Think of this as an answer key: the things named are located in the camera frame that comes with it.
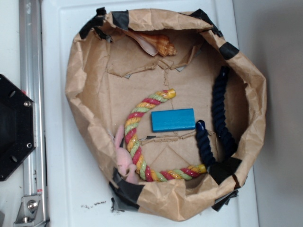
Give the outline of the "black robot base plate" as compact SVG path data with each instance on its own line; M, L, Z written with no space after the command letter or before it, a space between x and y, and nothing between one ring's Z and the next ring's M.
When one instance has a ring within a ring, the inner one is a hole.
M0 76L0 180L6 181L35 148L33 101Z

